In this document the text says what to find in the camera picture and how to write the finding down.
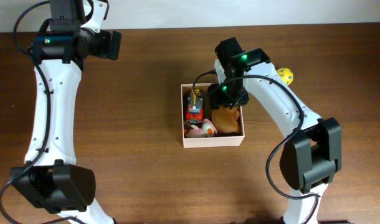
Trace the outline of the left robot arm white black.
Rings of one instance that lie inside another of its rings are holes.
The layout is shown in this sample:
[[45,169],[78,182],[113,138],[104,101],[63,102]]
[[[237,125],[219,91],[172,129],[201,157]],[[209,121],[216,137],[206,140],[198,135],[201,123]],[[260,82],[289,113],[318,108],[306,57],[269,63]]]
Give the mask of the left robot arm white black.
[[71,223],[113,223],[95,198],[92,170],[79,167],[74,149],[75,99],[85,59],[116,60],[121,34],[101,28],[107,1],[50,1],[51,17],[25,53],[34,65],[37,95],[24,165],[9,185],[35,208]]

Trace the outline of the yellow ball with blue letters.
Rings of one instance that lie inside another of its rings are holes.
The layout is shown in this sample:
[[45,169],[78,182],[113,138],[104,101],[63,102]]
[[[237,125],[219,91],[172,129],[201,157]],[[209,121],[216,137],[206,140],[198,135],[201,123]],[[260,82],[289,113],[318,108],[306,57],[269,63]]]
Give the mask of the yellow ball with blue letters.
[[279,68],[277,70],[277,73],[287,86],[289,86],[293,82],[294,74],[289,68]]

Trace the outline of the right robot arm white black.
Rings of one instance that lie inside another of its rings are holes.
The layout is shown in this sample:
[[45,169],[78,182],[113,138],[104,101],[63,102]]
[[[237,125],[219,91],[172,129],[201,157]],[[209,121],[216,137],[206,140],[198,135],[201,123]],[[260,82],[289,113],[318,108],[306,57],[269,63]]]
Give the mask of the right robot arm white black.
[[269,184],[288,199],[282,223],[317,223],[324,191],[342,168],[341,126],[323,119],[291,91],[261,49],[244,51],[237,39],[215,48],[218,82],[208,89],[211,108],[243,106],[254,96],[284,139],[269,154]]

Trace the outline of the brown teddy bear plush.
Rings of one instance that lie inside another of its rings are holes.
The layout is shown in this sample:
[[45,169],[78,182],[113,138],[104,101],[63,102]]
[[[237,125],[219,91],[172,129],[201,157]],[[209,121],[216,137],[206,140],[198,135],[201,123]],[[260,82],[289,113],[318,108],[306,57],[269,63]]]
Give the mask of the brown teddy bear plush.
[[220,106],[212,110],[212,123],[219,134],[241,133],[239,107]]

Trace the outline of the pink white toy duck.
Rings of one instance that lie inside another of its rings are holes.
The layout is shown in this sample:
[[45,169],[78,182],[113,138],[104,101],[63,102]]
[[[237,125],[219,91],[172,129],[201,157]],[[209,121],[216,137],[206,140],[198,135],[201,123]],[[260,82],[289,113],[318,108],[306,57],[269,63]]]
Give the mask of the pink white toy duck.
[[211,138],[217,135],[217,129],[209,119],[193,124],[185,122],[184,136],[186,138]]

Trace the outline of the red grey toy truck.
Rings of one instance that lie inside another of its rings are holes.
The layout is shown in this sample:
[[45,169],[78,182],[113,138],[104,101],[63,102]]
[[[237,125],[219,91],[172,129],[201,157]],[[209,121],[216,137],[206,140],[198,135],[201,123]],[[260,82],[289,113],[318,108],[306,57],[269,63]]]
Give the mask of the red grey toy truck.
[[188,103],[186,107],[185,122],[197,124],[203,120],[203,98],[198,97],[200,89],[191,90],[188,93]]

